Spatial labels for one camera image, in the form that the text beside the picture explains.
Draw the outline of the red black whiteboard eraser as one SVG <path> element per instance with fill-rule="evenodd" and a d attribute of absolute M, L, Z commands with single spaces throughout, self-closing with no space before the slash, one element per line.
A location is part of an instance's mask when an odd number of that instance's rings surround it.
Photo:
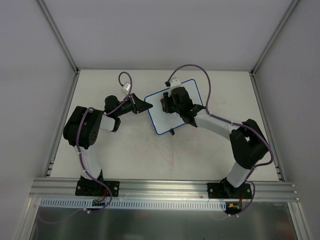
<path fill-rule="evenodd" d="M 161 102 L 162 111 L 163 111 L 164 113 L 167 113 L 166 99 L 165 99 L 165 98 L 161 98 L 161 99 L 160 99 L 160 102 Z"/>

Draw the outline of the blue framed whiteboard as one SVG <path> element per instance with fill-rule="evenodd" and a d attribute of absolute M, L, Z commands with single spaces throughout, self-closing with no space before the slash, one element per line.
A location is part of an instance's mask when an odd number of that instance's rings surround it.
<path fill-rule="evenodd" d="M 185 87 L 194 104 L 203 105 L 197 82 L 194 79 L 183 81 L 181 85 Z M 165 88 L 144 98 L 145 102 L 153 105 L 147 111 L 157 135 L 163 135 L 170 132 L 170 130 L 185 125 L 178 113 L 165 113 L 163 111 L 161 99 L 163 94 L 168 92 L 169 88 Z"/>

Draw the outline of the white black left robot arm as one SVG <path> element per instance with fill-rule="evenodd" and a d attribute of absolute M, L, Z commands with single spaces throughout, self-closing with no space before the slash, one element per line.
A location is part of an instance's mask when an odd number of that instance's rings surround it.
<path fill-rule="evenodd" d="M 104 100 L 104 110 L 77 106 L 69 117 L 63 138 L 75 150 L 81 168 L 81 179 L 88 180 L 87 189 L 93 195 L 104 191 L 103 172 L 100 167 L 93 144 L 100 131 L 116 132 L 121 124 L 120 117 L 128 114 L 140 114 L 153 105 L 139 99 L 131 93 L 122 102 L 114 95 Z"/>

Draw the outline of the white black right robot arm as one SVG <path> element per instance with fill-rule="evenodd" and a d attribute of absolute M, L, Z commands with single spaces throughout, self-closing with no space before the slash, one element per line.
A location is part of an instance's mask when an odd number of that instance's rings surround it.
<path fill-rule="evenodd" d="M 257 162 L 270 150 L 256 121 L 248 119 L 237 123 L 214 115 L 206 106 L 193 103 L 182 86 L 165 92 L 160 102 L 163 112 L 177 113 L 184 123 L 209 130 L 230 141 L 235 163 L 221 184 L 228 197 L 235 198 L 239 195 Z"/>

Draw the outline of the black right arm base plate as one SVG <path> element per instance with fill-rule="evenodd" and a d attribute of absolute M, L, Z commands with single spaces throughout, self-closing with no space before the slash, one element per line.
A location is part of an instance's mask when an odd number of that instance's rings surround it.
<path fill-rule="evenodd" d="M 209 182 L 206 184 L 209 199 L 240 199 L 252 198 L 251 185 L 243 183 L 239 187 L 233 187 L 227 182 Z"/>

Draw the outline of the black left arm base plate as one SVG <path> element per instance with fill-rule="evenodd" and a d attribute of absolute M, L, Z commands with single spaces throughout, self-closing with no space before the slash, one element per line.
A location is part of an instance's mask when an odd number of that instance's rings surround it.
<path fill-rule="evenodd" d="M 112 197 L 119 196 L 120 182 L 114 180 L 103 180 L 103 183 L 110 189 Z M 94 180 L 81 177 L 77 181 L 75 195 L 81 197 L 102 197 L 106 188 Z"/>

